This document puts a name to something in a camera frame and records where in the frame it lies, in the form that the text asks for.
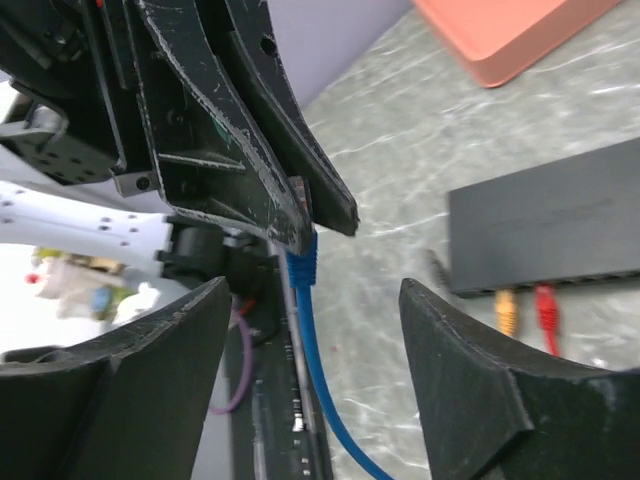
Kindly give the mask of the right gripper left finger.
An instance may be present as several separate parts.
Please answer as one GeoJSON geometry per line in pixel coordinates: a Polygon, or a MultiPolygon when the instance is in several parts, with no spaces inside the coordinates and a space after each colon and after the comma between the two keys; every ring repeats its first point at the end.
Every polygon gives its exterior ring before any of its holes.
{"type": "Polygon", "coordinates": [[[153,313],[1,367],[5,479],[187,479],[231,313],[215,278],[153,313]]]}

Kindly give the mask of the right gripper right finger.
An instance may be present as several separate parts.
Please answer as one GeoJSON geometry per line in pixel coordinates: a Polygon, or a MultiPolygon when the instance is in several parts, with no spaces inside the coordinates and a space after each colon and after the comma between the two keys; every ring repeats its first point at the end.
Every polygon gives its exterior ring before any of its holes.
{"type": "Polygon", "coordinates": [[[435,479],[635,479],[639,372],[552,356],[413,279],[401,326],[435,479]]]}

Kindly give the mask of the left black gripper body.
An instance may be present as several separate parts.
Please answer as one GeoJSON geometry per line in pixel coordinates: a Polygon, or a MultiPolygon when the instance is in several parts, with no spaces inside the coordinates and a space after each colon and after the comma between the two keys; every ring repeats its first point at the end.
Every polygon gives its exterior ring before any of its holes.
{"type": "Polygon", "coordinates": [[[4,1],[1,69],[64,130],[20,160],[64,187],[112,180],[123,197],[156,189],[123,1],[4,1]]]}

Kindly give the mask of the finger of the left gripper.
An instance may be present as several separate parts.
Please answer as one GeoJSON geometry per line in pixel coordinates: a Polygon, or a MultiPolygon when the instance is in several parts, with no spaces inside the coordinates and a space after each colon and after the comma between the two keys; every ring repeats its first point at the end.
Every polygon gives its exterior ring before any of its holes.
{"type": "Polygon", "coordinates": [[[313,219],[346,236],[359,225],[357,203],[306,124],[279,56],[268,4],[224,3],[232,83],[289,176],[310,186],[313,219]]]}
{"type": "Polygon", "coordinates": [[[137,1],[139,106],[162,199],[177,213],[308,250],[312,222],[215,55],[194,1],[137,1]]]}

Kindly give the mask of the black network switch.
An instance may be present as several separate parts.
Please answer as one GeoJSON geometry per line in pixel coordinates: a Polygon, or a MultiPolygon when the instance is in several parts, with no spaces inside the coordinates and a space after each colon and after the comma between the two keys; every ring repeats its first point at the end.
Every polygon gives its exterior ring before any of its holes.
{"type": "Polygon", "coordinates": [[[537,284],[639,276],[639,141],[632,139],[452,190],[448,259],[433,281],[462,298],[537,284]]]}

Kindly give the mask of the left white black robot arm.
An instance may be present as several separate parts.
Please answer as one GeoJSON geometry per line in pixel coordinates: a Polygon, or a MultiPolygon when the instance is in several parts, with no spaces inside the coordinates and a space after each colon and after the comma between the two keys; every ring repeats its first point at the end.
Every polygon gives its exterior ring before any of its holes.
{"type": "Polygon", "coordinates": [[[264,1],[5,1],[1,238],[152,275],[293,253],[357,204],[308,128],[264,1]]]}

